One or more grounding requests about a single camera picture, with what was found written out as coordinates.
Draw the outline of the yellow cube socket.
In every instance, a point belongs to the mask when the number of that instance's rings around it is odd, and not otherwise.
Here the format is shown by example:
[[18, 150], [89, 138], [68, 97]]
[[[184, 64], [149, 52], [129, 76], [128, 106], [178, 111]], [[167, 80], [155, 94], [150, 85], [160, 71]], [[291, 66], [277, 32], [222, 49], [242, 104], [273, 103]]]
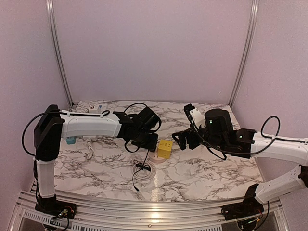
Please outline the yellow cube socket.
[[160, 140], [157, 148], [157, 156], [169, 159], [172, 153], [173, 142], [168, 140]]

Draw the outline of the black power adapter with cable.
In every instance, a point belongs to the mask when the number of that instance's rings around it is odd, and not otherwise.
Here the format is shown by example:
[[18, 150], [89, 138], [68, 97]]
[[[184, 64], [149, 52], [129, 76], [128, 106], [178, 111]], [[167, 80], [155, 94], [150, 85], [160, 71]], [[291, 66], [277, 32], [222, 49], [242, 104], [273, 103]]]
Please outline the black power adapter with cable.
[[149, 150], [147, 151], [146, 157], [142, 162], [134, 161], [134, 165], [135, 165], [135, 167], [137, 167], [137, 170], [132, 175], [132, 185], [133, 185], [134, 189], [136, 190], [136, 192], [138, 192], [138, 193], [140, 192], [140, 190], [135, 186], [135, 181], [134, 181], [135, 175], [137, 173], [139, 173], [140, 171], [143, 171], [143, 170], [151, 172], [151, 167], [148, 164], [146, 164], [148, 154], [149, 154]]

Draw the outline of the pink round power strip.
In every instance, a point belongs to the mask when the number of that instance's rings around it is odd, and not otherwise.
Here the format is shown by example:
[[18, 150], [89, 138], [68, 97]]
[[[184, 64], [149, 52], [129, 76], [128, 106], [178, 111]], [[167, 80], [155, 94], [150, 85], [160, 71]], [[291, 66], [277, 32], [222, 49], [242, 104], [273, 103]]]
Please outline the pink round power strip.
[[157, 154], [150, 153], [146, 161], [133, 161], [133, 179], [140, 181], [148, 181], [156, 175], [156, 165], [166, 162], [166, 158], [157, 156]]

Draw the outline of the long white power strip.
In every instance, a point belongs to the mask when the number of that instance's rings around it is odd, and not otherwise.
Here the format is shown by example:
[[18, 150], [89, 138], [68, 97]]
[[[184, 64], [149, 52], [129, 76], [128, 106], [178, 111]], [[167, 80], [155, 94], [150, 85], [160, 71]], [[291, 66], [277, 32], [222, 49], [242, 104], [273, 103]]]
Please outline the long white power strip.
[[[103, 112], [103, 105], [102, 104], [99, 104], [99, 105], [100, 105], [100, 108], [101, 108], [101, 110], [100, 110], [100, 114], [101, 114]], [[93, 136], [93, 135], [83, 136], [82, 139], [86, 143], [86, 146], [88, 148], [88, 152], [85, 154], [85, 158], [87, 160], [90, 160], [90, 159], [92, 159], [92, 157], [94, 155], [94, 148], [93, 148], [92, 143], [97, 141], [98, 136], [97, 135], [96, 136]]]

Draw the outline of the white cube socket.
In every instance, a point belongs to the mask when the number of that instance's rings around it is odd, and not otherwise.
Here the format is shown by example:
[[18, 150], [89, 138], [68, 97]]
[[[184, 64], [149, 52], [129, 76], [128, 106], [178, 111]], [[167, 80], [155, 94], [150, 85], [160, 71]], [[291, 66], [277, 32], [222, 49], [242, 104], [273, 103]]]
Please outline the white cube socket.
[[100, 105], [90, 105], [88, 108], [88, 113], [90, 114], [99, 114], [100, 113]]

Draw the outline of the teal power strip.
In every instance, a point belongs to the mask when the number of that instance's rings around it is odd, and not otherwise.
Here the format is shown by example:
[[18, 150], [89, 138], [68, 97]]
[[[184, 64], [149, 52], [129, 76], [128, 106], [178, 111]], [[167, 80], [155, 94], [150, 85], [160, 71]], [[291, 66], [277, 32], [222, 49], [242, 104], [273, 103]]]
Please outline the teal power strip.
[[67, 137], [66, 139], [65, 139], [65, 141], [66, 141], [66, 143], [68, 144], [68, 145], [72, 145], [72, 144], [75, 144], [76, 143], [76, 136], [73, 136], [73, 137]]

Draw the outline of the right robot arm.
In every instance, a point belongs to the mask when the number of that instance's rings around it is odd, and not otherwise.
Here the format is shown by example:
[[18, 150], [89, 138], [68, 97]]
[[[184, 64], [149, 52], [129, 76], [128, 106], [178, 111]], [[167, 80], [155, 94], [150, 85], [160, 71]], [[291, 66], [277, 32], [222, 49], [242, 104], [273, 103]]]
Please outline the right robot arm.
[[181, 150], [205, 146], [211, 153], [222, 153], [241, 158], [272, 158], [296, 163], [296, 167], [282, 176], [262, 184], [250, 186], [245, 199], [239, 203], [238, 211], [248, 216], [263, 204], [281, 195], [308, 186], [308, 140], [306, 138], [284, 138], [278, 134], [268, 135], [254, 129], [234, 129], [227, 110], [211, 109], [205, 114], [187, 105], [184, 112], [190, 122], [186, 130], [175, 132], [172, 138]]

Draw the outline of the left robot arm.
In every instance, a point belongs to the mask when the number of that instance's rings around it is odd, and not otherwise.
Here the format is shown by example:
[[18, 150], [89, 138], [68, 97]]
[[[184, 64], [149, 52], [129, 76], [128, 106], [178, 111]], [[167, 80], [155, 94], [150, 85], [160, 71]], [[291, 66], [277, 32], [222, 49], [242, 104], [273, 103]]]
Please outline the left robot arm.
[[147, 105], [135, 114], [110, 110], [99, 114], [76, 113], [61, 110], [55, 104], [49, 105], [45, 112], [27, 123], [21, 136], [23, 150], [34, 157], [35, 178], [43, 208], [50, 214], [61, 210], [60, 202], [54, 199], [54, 166], [61, 139], [107, 136], [123, 139], [125, 146], [130, 143], [137, 150], [154, 152], [161, 125], [159, 116]]

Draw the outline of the front aluminium rail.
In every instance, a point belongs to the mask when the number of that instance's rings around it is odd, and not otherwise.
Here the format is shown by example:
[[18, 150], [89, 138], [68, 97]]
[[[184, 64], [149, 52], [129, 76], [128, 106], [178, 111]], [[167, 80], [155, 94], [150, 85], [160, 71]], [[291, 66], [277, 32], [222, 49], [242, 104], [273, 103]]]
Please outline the front aluminium rail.
[[10, 231], [239, 231], [256, 216], [225, 220], [223, 205], [241, 198], [197, 202], [145, 202], [97, 198], [56, 191], [61, 201], [76, 204], [71, 220], [52, 219], [35, 210], [35, 190], [22, 191], [9, 222]]

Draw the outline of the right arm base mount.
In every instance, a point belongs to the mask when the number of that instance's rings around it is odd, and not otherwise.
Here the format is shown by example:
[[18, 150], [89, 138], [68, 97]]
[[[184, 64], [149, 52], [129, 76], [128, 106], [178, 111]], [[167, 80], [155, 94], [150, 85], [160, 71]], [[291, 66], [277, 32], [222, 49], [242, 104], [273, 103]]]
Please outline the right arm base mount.
[[264, 212], [263, 204], [255, 198], [258, 185], [248, 187], [242, 202], [222, 206], [221, 213], [225, 220], [244, 218]]

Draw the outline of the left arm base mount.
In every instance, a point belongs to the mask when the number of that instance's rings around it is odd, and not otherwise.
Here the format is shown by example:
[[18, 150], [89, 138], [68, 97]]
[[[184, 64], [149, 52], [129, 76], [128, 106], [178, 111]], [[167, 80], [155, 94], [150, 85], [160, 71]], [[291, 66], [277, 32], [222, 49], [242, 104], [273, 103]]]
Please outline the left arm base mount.
[[39, 194], [36, 194], [36, 206], [35, 209], [39, 212], [53, 215], [56, 218], [68, 217], [73, 219], [75, 217], [77, 205], [74, 203], [59, 201], [54, 195], [51, 198], [42, 198]]

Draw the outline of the right aluminium frame post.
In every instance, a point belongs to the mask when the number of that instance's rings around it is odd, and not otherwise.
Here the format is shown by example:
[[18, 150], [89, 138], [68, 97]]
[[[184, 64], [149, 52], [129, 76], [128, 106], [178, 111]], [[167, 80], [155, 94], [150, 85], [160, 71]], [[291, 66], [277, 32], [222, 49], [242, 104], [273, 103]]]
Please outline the right aluminium frame post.
[[235, 82], [232, 87], [231, 95], [230, 95], [229, 102], [228, 102], [228, 105], [231, 108], [233, 108], [235, 105], [235, 101], [236, 101], [237, 95], [240, 90], [241, 82], [244, 77], [244, 72], [245, 72], [247, 61], [248, 61], [248, 57], [249, 57], [249, 54], [252, 48], [255, 30], [257, 26], [258, 9], [259, 9], [259, 0], [253, 0], [251, 4], [251, 11], [250, 11], [250, 17], [249, 17], [249, 22], [248, 22], [248, 29], [246, 33], [246, 39], [244, 43], [244, 49], [243, 49], [243, 53], [242, 53], [241, 60], [239, 63], [239, 68], [237, 71]]

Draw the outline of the aluminium frame post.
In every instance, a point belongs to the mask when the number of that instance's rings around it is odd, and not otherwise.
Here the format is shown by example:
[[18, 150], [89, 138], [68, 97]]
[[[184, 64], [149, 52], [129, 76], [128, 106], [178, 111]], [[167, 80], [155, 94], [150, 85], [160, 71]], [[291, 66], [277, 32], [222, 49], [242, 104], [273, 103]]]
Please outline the aluminium frame post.
[[228, 102], [228, 105], [231, 108], [233, 108], [235, 105], [235, 101], [236, 101], [237, 95], [240, 90], [241, 82], [244, 77], [244, 72], [245, 72], [247, 61], [248, 61], [248, 57], [249, 57], [249, 54], [252, 48], [255, 30], [257, 26], [258, 9], [259, 9], [259, 0], [253, 0], [251, 4], [251, 11], [250, 11], [250, 17], [249, 17], [249, 22], [248, 22], [248, 29], [246, 33], [246, 39], [244, 43], [244, 49], [243, 49], [243, 53], [242, 53], [241, 60], [239, 63], [239, 68], [237, 71], [235, 82], [232, 87], [231, 95], [230, 95], [229, 102]]
[[69, 107], [74, 105], [74, 101], [72, 98], [72, 94], [68, 85], [68, 80], [65, 72], [65, 67], [62, 59], [61, 48], [58, 38], [57, 26], [56, 26], [56, 19], [55, 19], [55, 12], [54, 12], [54, 1], [53, 0], [46, 0], [47, 6], [47, 13], [49, 18], [50, 24], [50, 31], [51, 31], [51, 39], [53, 43], [53, 48], [55, 52], [55, 58], [57, 62], [57, 66], [60, 73], [61, 82], [63, 84], [65, 97], [67, 99]]

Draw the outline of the left aluminium frame post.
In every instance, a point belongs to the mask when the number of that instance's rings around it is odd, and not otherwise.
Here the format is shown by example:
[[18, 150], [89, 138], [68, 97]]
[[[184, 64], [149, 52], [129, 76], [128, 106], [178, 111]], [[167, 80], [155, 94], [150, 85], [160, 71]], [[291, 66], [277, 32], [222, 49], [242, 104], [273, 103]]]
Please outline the left aluminium frame post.
[[54, 1], [53, 0], [46, 0], [47, 6], [47, 13], [49, 18], [50, 24], [50, 31], [51, 31], [51, 39], [53, 43], [53, 48], [55, 52], [55, 58], [57, 62], [57, 66], [60, 73], [61, 82], [63, 84], [65, 97], [67, 99], [69, 107], [74, 105], [74, 101], [72, 98], [72, 94], [68, 85], [68, 80], [65, 72], [65, 67], [62, 59], [61, 48], [58, 38], [57, 26], [56, 26], [56, 19], [55, 19], [55, 12], [54, 12]]

